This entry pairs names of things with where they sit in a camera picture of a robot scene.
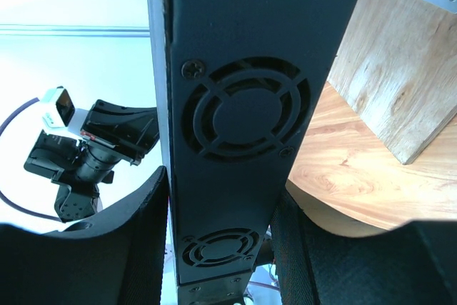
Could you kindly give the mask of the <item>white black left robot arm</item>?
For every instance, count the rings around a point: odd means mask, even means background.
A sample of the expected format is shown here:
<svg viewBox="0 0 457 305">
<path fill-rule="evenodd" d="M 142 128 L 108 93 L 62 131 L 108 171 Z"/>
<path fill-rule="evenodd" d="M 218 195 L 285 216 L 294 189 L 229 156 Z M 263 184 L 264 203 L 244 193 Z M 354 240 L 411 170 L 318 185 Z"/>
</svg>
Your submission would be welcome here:
<svg viewBox="0 0 457 305">
<path fill-rule="evenodd" d="M 90 110 L 72 100 L 45 101 L 44 129 L 24 163 L 58 185 L 54 210 L 66 223 L 100 210 L 99 184 L 110 184 L 120 161 L 138 166 L 159 140 L 157 110 L 97 100 Z"/>
</svg>

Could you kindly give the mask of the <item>dark blue network switch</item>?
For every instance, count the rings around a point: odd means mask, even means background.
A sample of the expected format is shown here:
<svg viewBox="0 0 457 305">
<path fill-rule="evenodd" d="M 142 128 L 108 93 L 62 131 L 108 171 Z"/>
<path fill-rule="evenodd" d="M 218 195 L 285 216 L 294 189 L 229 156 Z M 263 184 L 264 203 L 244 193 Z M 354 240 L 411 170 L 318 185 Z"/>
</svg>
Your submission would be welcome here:
<svg viewBox="0 0 457 305">
<path fill-rule="evenodd" d="M 147 1 L 178 302 L 242 302 L 357 0 Z"/>
</svg>

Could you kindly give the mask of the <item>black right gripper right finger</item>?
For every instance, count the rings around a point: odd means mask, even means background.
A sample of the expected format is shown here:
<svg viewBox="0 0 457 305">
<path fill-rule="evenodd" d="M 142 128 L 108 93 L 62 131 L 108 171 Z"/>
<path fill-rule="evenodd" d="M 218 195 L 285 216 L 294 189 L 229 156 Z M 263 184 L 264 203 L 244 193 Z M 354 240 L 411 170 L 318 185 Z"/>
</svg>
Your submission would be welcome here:
<svg viewBox="0 0 457 305">
<path fill-rule="evenodd" d="M 313 223 L 283 191 L 271 230 L 283 304 L 456 303 L 454 221 L 339 236 Z"/>
</svg>

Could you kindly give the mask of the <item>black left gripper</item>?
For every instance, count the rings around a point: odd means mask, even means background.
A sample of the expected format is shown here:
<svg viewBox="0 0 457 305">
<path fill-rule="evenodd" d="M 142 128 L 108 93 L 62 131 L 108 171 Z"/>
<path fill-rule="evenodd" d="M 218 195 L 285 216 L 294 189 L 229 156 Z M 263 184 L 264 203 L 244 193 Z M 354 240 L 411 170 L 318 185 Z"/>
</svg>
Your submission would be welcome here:
<svg viewBox="0 0 457 305">
<path fill-rule="evenodd" d="M 157 109 L 119 106 L 99 99 L 86 115 L 80 133 L 93 145 L 138 166 L 159 141 Z"/>
</svg>

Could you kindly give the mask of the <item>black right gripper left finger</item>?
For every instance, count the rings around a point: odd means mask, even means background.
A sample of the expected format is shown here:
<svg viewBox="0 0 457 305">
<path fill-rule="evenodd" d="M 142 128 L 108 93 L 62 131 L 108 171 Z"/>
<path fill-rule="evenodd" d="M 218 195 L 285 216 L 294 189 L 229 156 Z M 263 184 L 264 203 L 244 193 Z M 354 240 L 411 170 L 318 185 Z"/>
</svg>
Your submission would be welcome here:
<svg viewBox="0 0 457 305">
<path fill-rule="evenodd" d="M 168 177 L 160 166 L 136 191 L 64 231 L 1 225 L 2 304 L 159 304 Z"/>
</svg>

